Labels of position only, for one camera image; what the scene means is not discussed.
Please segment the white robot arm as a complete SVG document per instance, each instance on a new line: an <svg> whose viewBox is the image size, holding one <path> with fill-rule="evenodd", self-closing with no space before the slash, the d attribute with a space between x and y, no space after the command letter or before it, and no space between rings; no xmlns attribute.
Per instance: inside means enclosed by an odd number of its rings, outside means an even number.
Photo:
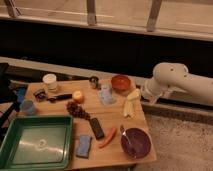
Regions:
<svg viewBox="0 0 213 171"><path fill-rule="evenodd" d="M213 78L190 74L184 64L157 64L139 90L146 114L213 125Z"/></svg>

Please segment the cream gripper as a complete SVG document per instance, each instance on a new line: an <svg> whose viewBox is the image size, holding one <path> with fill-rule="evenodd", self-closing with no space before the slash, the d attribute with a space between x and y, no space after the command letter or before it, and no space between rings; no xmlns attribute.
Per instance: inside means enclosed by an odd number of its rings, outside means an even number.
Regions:
<svg viewBox="0 0 213 171"><path fill-rule="evenodd" d="M124 108L123 108L123 115L124 117L131 116L132 118L135 117L135 110L134 110L134 104L131 102L132 100L135 99L140 99L141 98L141 90L136 88L134 89L128 96L127 100L124 103Z"/></svg>

